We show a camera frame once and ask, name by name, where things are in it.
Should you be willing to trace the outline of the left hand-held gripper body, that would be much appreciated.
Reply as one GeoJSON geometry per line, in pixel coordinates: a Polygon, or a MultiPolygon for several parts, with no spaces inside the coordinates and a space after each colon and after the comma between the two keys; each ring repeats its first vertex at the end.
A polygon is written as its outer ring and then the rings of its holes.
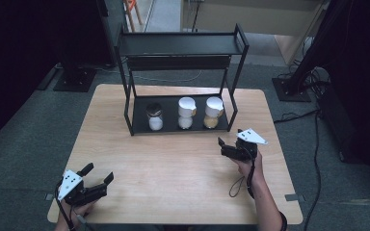
{"type": "Polygon", "coordinates": [[[77,172],[68,169],[61,181],[57,199],[59,201],[64,200],[71,206],[83,206],[106,196],[108,187],[106,181],[90,188],[84,186],[83,177],[89,172],[89,169],[82,169],[77,172]]]}

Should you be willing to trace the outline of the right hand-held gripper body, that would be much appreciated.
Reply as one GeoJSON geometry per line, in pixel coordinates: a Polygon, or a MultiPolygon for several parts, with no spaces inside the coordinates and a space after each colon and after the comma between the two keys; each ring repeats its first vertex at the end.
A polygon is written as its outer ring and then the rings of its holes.
{"type": "Polygon", "coordinates": [[[242,133],[237,133],[234,146],[226,144],[224,147],[221,147],[221,154],[242,162],[253,161],[257,156],[257,146],[267,143],[258,133],[249,128],[242,133]]]}

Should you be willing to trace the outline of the white-lidded jar of yellow powder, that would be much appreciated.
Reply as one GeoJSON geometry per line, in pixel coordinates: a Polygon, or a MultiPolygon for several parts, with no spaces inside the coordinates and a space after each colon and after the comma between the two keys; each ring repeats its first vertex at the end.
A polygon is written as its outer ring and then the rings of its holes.
{"type": "Polygon", "coordinates": [[[208,129],[214,129],[219,124],[219,118],[224,111],[223,100],[219,97],[212,96],[206,100],[205,117],[203,124],[208,129]]]}

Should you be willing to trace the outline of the white-lidded jar of white powder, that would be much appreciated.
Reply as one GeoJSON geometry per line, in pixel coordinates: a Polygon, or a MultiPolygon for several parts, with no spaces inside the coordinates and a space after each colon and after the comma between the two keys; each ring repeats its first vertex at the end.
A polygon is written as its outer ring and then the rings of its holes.
{"type": "Polygon", "coordinates": [[[189,129],[196,114],[196,101],[192,97],[181,97],[178,100],[178,125],[181,129],[189,129]]]}

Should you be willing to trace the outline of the glass jar with black lid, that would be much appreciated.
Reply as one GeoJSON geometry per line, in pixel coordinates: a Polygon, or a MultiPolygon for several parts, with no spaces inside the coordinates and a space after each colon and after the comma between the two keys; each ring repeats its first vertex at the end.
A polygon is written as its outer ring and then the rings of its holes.
{"type": "Polygon", "coordinates": [[[163,128],[163,110],[159,103],[148,104],[145,108],[148,117],[148,126],[152,131],[159,131],[163,128]]]}

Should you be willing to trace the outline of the black metal shelf rack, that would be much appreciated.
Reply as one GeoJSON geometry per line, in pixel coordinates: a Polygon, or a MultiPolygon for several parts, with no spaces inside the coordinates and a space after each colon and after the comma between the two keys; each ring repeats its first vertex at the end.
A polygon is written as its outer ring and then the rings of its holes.
{"type": "Polygon", "coordinates": [[[230,131],[238,113],[234,92],[243,68],[250,44],[240,25],[232,32],[219,33],[126,33],[119,29],[115,47],[121,82],[125,91],[124,118],[131,135],[149,133],[145,108],[158,103],[162,106],[163,133],[178,132],[178,101],[184,96],[194,98],[204,106],[211,96],[222,97],[232,106],[231,115],[222,115],[217,128],[230,131]],[[161,94],[139,95],[136,93],[133,73],[156,70],[221,70],[228,72],[231,58],[240,58],[233,82],[222,77],[220,87],[212,92],[201,93],[167,91],[161,94]]]}

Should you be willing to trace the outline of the person's right hand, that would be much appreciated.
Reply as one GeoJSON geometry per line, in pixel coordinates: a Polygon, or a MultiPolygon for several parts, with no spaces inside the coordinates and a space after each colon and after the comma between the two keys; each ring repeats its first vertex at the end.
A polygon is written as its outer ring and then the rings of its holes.
{"type": "Polygon", "coordinates": [[[250,183],[249,188],[253,192],[266,183],[263,173],[262,155],[260,152],[257,152],[257,156],[253,162],[242,162],[234,159],[232,159],[232,162],[238,166],[239,172],[248,179],[250,183]]]}

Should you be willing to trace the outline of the person's left hand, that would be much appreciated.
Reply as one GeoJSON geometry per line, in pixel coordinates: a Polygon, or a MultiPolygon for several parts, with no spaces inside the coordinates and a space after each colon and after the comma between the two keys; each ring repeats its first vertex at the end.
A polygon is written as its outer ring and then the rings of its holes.
{"type": "Polygon", "coordinates": [[[78,227],[80,225],[80,221],[77,219],[77,215],[80,215],[82,217],[85,217],[87,214],[89,214],[94,207],[95,202],[88,203],[84,206],[80,207],[71,207],[69,204],[67,204],[65,201],[61,202],[63,209],[60,211],[58,215],[58,221],[57,224],[63,224],[67,225],[66,219],[63,215],[63,212],[67,215],[67,218],[71,220],[74,224],[74,227],[78,227]]]}

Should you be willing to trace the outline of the black wristband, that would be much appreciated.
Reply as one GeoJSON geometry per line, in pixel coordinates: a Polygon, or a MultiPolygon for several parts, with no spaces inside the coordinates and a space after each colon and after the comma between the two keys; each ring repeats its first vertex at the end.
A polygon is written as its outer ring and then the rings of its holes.
{"type": "Polygon", "coordinates": [[[287,231],[287,218],[286,216],[284,215],[283,212],[279,211],[279,215],[280,215],[280,218],[281,218],[281,227],[280,227],[280,231],[287,231]]]}

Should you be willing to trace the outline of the black stand with square base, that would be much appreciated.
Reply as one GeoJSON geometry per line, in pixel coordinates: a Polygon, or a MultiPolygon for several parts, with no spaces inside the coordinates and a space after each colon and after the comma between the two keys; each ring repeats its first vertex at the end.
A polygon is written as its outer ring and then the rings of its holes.
{"type": "Polygon", "coordinates": [[[80,68],[75,64],[61,63],[61,73],[54,91],[88,92],[96,70],[94,68],[80,68]]]}

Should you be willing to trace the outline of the beige counter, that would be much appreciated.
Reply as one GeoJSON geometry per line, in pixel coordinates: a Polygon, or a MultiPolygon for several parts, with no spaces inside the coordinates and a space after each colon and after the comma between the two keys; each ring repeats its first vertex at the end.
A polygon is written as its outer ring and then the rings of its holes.
{"type": "Polygon", "coordinates": [[[180,29],[274,35],[281,56],[292,64],[317,28],[329,0],[180,0],[180,29]]]}

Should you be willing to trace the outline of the dark grey panel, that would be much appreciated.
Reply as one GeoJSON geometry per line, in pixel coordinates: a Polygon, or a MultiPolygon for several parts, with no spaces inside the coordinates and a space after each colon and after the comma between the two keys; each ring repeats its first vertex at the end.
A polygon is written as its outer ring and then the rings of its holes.
{"type": "Polygon", "coordinates": [[[97,3],[97,7],[99,10],[99,14],[100,14],[100,20],[101,20],[102,29],[103,29],[104,36],[105,36],[107,51],[110,57],[110,65],[116,66],[117,57],[116,57],[116,52],[115,52],[112,35],[111,35],[110,27],[109,27],[109,22],[108,22],[109,11],[107,9],[105,0],[96,0],[96,3],[97,3]]]}

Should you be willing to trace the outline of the black stand with slanted post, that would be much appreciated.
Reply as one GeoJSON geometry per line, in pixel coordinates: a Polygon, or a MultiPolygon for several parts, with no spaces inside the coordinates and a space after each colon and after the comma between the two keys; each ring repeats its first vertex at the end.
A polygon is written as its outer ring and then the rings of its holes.
{"type": "Polygon", "coordinates": [[[330,0],[327,12],[316,33],[315,39],[305,53],[296,71],[289,78],[272,79],[277,97],[280,101],[310,102],[310,98],[306,93],[307,85],[304,83],[305,79],[316,66],[322,66],[322,60],[325,58],[323,51],[327,50],[328,38],[332,35],[337,19],[345,11],[346,5],[350,1],[330,0]]]}

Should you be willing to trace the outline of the light wooden frame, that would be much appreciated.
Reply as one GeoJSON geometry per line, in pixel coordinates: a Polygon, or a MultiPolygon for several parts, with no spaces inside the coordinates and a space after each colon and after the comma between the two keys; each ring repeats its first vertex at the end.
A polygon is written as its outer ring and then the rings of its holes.
{"type": "Polygon", "coordinates": [[[135,22],[134,22],[134,17],[133,17],[132,12],[135,12],[138,24],[139,25],[143,24],[143,21],[142,21],[141,15],[140,15],[140,11],[139,11],[139,8],[138,8],[138,5],[137,5],[137,0],[122,0],[122,1],[123,1],[123,4],[124,4],[124,7],[125,7],[125,14],[128,17],[128,21],[129,21],[131,31],[135,32],[136,27],[135,27],[135,22]]]}

